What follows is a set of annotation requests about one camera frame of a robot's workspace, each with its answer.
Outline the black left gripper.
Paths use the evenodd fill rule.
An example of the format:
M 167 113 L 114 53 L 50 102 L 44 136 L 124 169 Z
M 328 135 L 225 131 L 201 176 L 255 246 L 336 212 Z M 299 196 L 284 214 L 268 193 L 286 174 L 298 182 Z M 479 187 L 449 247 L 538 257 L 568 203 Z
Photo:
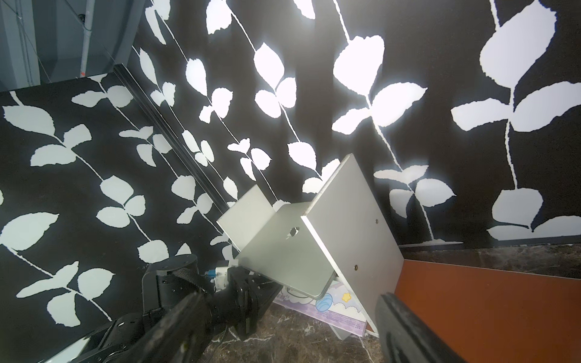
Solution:
M 281 284 L 263 275 L 241 266 L 231 267 L 228 287 L 214 292 L 210 298 L 213 331 L 219 333 L 233 328 L 240 338 L 255 334 L 259 320 L 281 289 Z

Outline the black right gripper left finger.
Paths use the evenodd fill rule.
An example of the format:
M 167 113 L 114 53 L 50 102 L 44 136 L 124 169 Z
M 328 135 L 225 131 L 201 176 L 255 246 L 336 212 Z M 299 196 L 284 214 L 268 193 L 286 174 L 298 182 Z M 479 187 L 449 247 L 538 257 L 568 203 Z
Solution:
M 192 293 L 169 311 L 118 362 L 198 360 L 212 340 L 212 315 L 201 293 Z

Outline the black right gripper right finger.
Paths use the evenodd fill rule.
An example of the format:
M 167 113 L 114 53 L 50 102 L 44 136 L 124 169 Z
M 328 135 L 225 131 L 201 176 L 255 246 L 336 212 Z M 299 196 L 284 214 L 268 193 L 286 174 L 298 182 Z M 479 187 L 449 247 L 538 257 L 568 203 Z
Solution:
M 393 293 L 379 296 L 376 326 L 386 362 L 463 362 Z

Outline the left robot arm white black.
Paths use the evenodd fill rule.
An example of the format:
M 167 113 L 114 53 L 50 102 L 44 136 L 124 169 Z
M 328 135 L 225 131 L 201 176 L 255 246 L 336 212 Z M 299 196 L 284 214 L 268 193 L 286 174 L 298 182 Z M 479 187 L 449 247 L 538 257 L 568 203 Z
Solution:
M 141 313 L 102 326 L 51 362 L 197 362 L 219 336 L 257 331 L 281 285 L 244 267 L 201 273 L 195 255 L 150 265 L 142 278 Z

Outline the silver laptop computer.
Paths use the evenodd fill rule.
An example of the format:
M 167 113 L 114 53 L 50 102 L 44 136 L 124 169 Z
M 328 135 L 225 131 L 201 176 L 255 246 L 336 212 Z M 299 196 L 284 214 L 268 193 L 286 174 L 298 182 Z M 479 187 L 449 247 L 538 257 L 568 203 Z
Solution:
M 286 204 L 238 255 L 240 266 L 302 295 L 323 297 L 334 269 L 301 216 L 309 203 Z

